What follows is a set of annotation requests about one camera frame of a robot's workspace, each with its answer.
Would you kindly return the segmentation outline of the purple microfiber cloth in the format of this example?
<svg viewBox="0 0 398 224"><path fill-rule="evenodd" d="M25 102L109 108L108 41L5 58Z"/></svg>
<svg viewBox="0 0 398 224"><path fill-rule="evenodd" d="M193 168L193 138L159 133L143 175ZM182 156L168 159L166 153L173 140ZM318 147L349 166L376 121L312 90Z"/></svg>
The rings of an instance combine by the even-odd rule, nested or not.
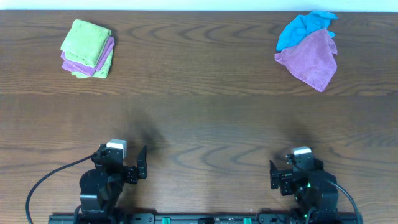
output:
<svg viewBox="0 0 398 224"><path fill-rule="evenodd" d="M337 70L334 56L338 53L326 28L312 32L298 45L274 55L277 63L299 80L323 92Z"/></svg>

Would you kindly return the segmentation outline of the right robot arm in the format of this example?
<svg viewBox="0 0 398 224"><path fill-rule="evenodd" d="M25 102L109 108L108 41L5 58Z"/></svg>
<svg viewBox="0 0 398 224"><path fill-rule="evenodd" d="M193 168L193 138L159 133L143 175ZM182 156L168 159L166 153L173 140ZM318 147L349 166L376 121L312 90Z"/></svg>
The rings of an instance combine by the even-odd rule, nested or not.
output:
<svg viewBox="0 0 398 224"><path fill-rule="evenodd" d="M287 163L291 169L279 170L269 162L271 189L280 189L283 196L293 195L299 205L283 218L283 222L338 222L336 177L326 172L323 162L311 152L288 154Z"/></svg>

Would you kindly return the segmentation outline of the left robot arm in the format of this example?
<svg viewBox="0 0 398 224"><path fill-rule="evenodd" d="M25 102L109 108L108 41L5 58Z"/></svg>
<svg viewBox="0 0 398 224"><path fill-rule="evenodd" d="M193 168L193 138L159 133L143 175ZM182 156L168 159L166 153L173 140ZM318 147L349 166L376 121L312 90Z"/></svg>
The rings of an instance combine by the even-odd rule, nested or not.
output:
<svg viewBox="0 0 398 224"><path fill-rule="evenodd" d="M101 144L91 157L95 168L80 178L80 202L73 223L128 223L128 216L116 208L124 184L137 184L147 178L147 146L144 146L136 165L125 166L126 141L113 139Z"/></svg>

